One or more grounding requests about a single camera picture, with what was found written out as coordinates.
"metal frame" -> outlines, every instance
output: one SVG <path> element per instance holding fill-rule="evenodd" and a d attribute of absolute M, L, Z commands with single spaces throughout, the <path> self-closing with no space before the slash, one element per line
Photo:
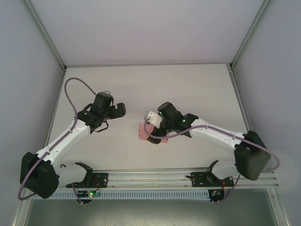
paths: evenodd
<path fill-rule="evenodd" d="M 229 75 L 232 81 L 232 85 L 238 100 L 238 104 L 243 115 L 247 129 L 254 130 L 250 114 L 248 112 L 246 101 L 243 96 L 241 86 L 239 84 L 238 78 L 235 74 L 235 70 L 231 64 L 227 64 Z M 269 194 L 269 200 L 274 211 L 274 215 L 279 226 L 291 226 L 292 222 L 289 217 L 283 196 L 281 194 L 280 188 L 267 188 Z"/>
<path fill-rule="evenodd" d="M 28 196 L 31 193 L 28 189 L 23 189 L 22 196 Z M 27 214 L 30 209 L 32 199 L 24 201 L 18 201 L 17 208 L 13 217 L 12 226 L 24 226 L 27 218 Z"/>
<path fill-rule="evenodd" d="M 101 170 L 108 176 L 105 190 L 179 190 L 179 189 L 220 189 L 220 187 L 192 187 L 191 172 L 204 172 L 207 168 L 148 169 L 148 170 Z M 262 173 L 258 180 L 241 177 L 237 188 L 277 188 L 278 182 L 273 172 Z"/>
<path fill-rule="evenodd" d="M 216 63 L 211 65 L 224 65 L 225 63 Z M 110 65 L 67 65 L 68 68 L 89 68 L 89 67 L 129 67 L 129 66 L 163 66 L 163 65 L 205 65 L 203 63 L 164 63 L 164 64 L 110 64 Z"/>
<path fill-rule="evenodd" d="M 31 0 L 22 0 L 25 9 L 27 10 L 29 16 L 32 18 L 33 23 L 36 25 L 38 31 L 40 32 L 43 40 L 45 41 L 47 47 L 49 48 L 50 52 L 52 53 L 53 57 L 60 65 L 61 69 L 65 71 L 66 66 L 58 53 L 53 41 L 51 40 L 45 25 L 43 24 L 42 20 L 40 19 L 37 10 L 35 9 Z"/>
<path fill-rule="evenodd" d="M 63 89 L 65 76 L 66 76 L 66 70 L 63 70 L 62 71 L 61 80 L 60 80 L 60 82 L 59 82 L 59 84 L 57 86 L 56 92 L 55 92 L 54 101 L 53 101 L 53 103 L 51 105 L 50 115 L 49 115 L 49 119 L 47 121 L 46 131 L 45 131 L 44 136 L 43 136 L 43 143 L 42 143 L 42 147 L 41 148 L 47 146 L 47 144 L 49 142 L 50 133 L 51 133 L 52 125 L 53 125 L 53 121 L 55 119 L 54 115 L 56 113 L 56 109 L 57 109 L 57 106 L 58 106 L 58 101 L 60 99 L 60 94 L 61 94 L 62 89 Z"/>
<path fill-rule="evenodd" d="M 253 36 L 255 35 L 257 28 L 259 27 L 260 23 L 262 22 L 264 16 L 266 15 L 271 3 L 273 2 L 273 0 L 264 0 L 262 5 L 260 6 L 260 9 L 257 12 L 257 15 L 255 17 L 255 19 L 253 20 L 248 32 L 246 33 L 242 43 L 240 44 L 238 51 L 236 52 L 232 62 L 231 62 L 231 66 L 232 68 L 236 68 L 241 57 L 243 56 L 243 54 L 245 53 L 248 45 L 250 44 Z"/>

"black mounting bracket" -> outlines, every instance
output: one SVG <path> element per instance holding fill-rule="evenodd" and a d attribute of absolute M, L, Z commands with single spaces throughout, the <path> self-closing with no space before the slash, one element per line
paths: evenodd
<path fill-rule="evenodd" d="M 222 181 L 225 182 L 225 187 L 233 187 L 234 185 L 232 177 L 210 182 L 208 181 L 207 176 L 207 172 L 192 172 L 190 176 L 186 177 L 191 179 L 192 187 L 222 187 Z"/>
<path fill-rule="evenodd" d="M 106 188 L 108 186 L 108 173 L 93 173 L 91 182 L 87 185 L 84 181 L 73 183 L 75 188 Z M 71 184 L 66 185 L 67 188 L 72 188 Z"/>

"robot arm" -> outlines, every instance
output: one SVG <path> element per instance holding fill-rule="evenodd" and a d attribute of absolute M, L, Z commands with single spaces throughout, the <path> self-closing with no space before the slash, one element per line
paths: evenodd
<path fill-rule="evenodd" d="M 82 139 L 93 132 L 100 132 L 109 127 L 107 120 L 123 117 L 126 114 L 124 103 L 113 104 L 110 94 L 101 92 L 95 97 L 93 104 L 87 105 L 77 113 L 77 119 L 56 138 L 51 144 L 39 150 L 36 154 L 28 152 L 22 158 L 20 183 L 32 170 L 32 166 L 38 161 L 40 163 L 32 171 L 25 186 L 42 198 L 51 196 L 59 186 L 65 186 L 74 182 L 85 181 L 91 183 L 93 169 L 77 162 L 73 166 L 61 168 L 63 158 Z M 106 128 L 96 131 L 105 123 Z"/>
<path fill-rule="evenodd" d="M 257 133 L 236 133 L 209 124 L 196 115 L 182 115 L 170 102 L 162 104 L 158 108 L 158 114 L 147 112 L 144 119 L 154 125 L 148 138 L 153 144 L 159 144 L 159 137 L 165 137 L 168 132 L 174 131 L 190 138 L 204 139 L 230 153 L 232 158 L 212 162 L 207 171 L 209 182 L 237 175 L 257 180 L 270 159 L 269 153 L 241 141 L 247 140 L 265 147 Z"/>

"white tabletop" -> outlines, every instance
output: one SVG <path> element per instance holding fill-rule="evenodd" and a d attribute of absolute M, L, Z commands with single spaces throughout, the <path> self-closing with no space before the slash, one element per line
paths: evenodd
<path fill-rule="evenodd" d="M 127 114 L 108 121 L 108 130 L 80 141 L 63 160 L 66 165 L 81 161 L 95 170 L 191 168 L 208 167 L 214 160 L 230 157 L 206 141 L 183 136 L 159 145 L 139 140 L 138 127 L 147 110 L 156 111 L 166 101 L 182 114 L 195 114 L 213 125 L 246 132 L 226 65 L 69 68 L 65 80 L 70 77 L 83 79 L 96 93 L 111 91 L 115 104 L 125 103 Z M 78 81 L 68 84 L 68 93 L 77 111 L 94 101 L 94 95 Z M 50 141 L 73 117 L 62 91 Z"/>

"gray wall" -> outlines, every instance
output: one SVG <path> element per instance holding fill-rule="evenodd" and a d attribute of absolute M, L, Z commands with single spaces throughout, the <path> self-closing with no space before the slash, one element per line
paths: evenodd
<path fill-rule="evenodd" d="M 22 156 L 42 143 L 61 70 L 20 0 L 0 0 L 0 219 L 11 223 Z"/>
<path fill-rule="evenodd" d="M 281 158 L 277 178 L 301 224 L 301 1 L 275 0 L 236 72 L 254 127 Z"/>

